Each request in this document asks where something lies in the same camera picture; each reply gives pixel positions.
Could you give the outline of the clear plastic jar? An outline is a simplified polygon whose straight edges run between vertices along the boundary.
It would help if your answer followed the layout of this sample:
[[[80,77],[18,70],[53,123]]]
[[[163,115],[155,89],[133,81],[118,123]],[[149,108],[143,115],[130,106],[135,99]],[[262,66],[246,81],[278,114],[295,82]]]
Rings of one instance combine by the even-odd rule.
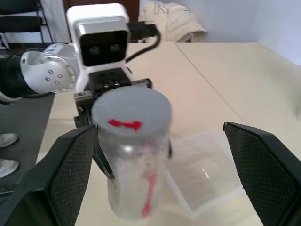
[[[99,133],[98,141],[113,173],[107,180],[112,211],[126,220],[149,218],[163,190],[169,133],[130,137]]]

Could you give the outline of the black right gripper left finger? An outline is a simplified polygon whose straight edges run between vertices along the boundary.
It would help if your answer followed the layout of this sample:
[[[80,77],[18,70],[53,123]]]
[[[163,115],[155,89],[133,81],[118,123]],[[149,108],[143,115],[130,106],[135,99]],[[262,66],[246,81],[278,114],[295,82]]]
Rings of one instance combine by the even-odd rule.
[[[0,206],[0,226],[75,226],[96,137],[95,126],[60,136]]]

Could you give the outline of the grey jar lid red arrow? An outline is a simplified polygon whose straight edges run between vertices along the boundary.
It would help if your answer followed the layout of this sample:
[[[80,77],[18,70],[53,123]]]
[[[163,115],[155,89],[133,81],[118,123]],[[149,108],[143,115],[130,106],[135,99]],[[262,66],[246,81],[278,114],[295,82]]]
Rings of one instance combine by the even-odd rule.
[[[168,135],[172,107],[156,90],[127,86],[101,95],[93,104],[92,120],[105,141],[140,143]]]

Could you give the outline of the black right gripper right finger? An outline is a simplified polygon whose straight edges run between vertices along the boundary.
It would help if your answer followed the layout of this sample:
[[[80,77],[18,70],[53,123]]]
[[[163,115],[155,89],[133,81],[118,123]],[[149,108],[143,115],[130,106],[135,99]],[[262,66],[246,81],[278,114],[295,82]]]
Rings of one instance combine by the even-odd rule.
[[[301,161],[273,134],[225,122],[237,173],[264,226],[301,226]]]

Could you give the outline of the white shoe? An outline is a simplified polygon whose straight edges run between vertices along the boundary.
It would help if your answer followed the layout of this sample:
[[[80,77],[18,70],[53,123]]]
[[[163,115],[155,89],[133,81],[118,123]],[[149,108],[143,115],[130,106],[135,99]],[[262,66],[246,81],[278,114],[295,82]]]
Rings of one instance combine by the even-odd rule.
[[[0,134],[0,148],[7,147],[18,140],[15,133]]]
[[[19,162],[14,160],[0,159],[0,178],[3,178],[14,171],[19,167]]]

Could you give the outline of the clear plastic box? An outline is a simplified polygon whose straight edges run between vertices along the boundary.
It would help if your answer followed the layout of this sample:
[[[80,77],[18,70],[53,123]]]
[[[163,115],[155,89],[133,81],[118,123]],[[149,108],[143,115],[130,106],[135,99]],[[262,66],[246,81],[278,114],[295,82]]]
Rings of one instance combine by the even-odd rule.
[[[210,130],[172,142],[166,180],[190,219],[243,191],[226,137]]]

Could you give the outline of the cream jacket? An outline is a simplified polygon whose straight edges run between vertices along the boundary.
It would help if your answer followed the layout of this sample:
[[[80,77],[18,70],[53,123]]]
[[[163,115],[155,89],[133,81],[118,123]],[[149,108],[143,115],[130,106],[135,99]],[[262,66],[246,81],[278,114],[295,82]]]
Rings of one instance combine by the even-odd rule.
[[[149,1],[144,4],[139,21],[155,24],[164,42],[202,43],[207,30],[185,6]]]

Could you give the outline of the black folding chair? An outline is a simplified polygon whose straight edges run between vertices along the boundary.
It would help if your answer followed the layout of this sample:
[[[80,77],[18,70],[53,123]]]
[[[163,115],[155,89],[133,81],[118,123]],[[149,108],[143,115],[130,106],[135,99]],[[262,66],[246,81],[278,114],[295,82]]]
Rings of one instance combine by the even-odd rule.
[[[50,34],[47,19],[40,0],[0,0],[0,49],[9,49],[4,41],[5,33],[40,33],[43,46],[42,27]]]

